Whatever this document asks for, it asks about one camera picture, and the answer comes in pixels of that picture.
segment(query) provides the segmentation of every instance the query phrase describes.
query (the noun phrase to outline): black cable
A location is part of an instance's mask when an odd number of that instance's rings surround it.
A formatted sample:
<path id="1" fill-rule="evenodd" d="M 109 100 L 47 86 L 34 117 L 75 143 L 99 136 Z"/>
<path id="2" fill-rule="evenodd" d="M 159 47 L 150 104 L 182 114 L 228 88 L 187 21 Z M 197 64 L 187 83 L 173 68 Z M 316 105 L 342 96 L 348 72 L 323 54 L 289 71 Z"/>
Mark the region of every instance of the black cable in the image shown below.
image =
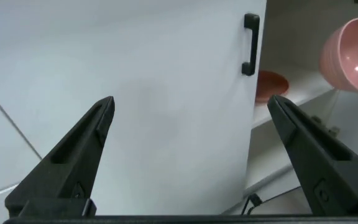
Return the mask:
<path id="1" fill-rule="evenodd" d="M 296 190 L 296 189 L 298 189 L 298 188 L 300 188 L 300 186 L 299 186 L 299 187 L 295 187 L 294 189 L 291 189 L 291 190 L 287 190 L 286 192 L 283 192 L 283 193 L 281 193 L 281 194 L 279 194 L 279 195 L 276 195 L 276 196 L 274 196 L 274 197 L 272 197 L 272 198 L 270 198 L 270 199 L 268 199 L 268 200 L 266 200 L 266 201 L 264 201 L 264 202 L 261 201 L 261 199 L 258 197 L 257 194 L 252 194 L 252 195 L 250 195 L 250 196 L 248 197 L 248 199 L 250 199 L 250 201 L 254 204 L 254 206 L 251 207 L 251 208 L 248 210 L 247 215 L 250 215 L 251 212 L 253 211 L 253 209 L 256 208 L 256 207 L 258 207 L 258 206 L 261 205 L 262 203 L 265 203 L 265 202 L 268 202 L 268 201 L 270 201 L 270 200 L 273 200 L 273 199 L 275 199 L 275 198 L 277 198 L 277 197 L 279 197 L 279 196 L 285 195 L 285 194 L 287 194 L 287 193 L 289 193 L 289 192 L 291 192 L 291 191 L 293 191 L 293 190 Z"/>
<path id="2" fill-rule="evenodd" d="M 247 215 L 250 215 L 251 212 L 253 211 L 253 209 L 254 209 L 255 207 L 256 207 L 256 206 L 251 207 L 251 208 L 248 210 Z"/>
<path id="3" fill-rule="evenodd" d="M 248 210 L 247 215 L 249 215 L 250 210 L 254 209 L 255 207 L 259 206 L 262 203 L 262 200 L 259 198 L 259 196 L 257 194 L 255 194 L 255 193 L 251 194 L 247 198 L 246 204 L 244 205 L 244 208 L 242 209 L 241 215 L 244 215 L 244 213 L 246 212 L 249 201 L 251 201 L 254 206 Z"/>
<path id="4" fill-rule="evenodd" d="M 246 201 L 246 204 L 244 205 L 244 208 L 242 209 L 241 215 L 244 215 L 244 212 L 246 212 L 248 203 L 249 203 L 249 197 L 247 197 L 247 201 Z"/>

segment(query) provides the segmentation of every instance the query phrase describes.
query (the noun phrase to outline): cabinet handle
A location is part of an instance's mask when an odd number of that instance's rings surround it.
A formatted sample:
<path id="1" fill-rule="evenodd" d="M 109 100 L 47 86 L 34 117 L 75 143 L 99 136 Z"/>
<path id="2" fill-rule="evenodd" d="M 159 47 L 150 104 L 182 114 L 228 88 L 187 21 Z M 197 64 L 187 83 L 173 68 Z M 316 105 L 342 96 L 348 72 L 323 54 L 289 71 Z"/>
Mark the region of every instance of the cabinet handle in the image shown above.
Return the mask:
<path id="1" fill-rule="evenodd" d="M 249 62 L 244 62 L 241 67 L 241 73 L 247 76 L 251 76 L 255 73 L 259 37 L 259 21 L 260 19 L 258 15 L 247 13 L 244 16 L 244 28 L 252 30 L 250 60 Z"/>

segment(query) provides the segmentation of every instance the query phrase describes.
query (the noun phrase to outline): cabinet shelf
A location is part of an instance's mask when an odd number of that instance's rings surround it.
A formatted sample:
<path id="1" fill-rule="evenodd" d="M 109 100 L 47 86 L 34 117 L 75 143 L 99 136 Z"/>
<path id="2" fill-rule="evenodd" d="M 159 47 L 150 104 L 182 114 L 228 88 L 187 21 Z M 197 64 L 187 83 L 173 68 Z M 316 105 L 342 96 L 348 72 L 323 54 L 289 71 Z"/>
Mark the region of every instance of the cabinet shelf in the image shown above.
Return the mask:
<path id="1" fill-rule="evenodd" d="M 302 105 L 333 89 L 318 71 L 307 70 L 297 66 L 277 67 L 269 70 L 283 75 L 290 82 L 290 88 L 285 97 L 296 105 Z M 253 128 L 271 119 L 267 105 L 255 106 Z"/>

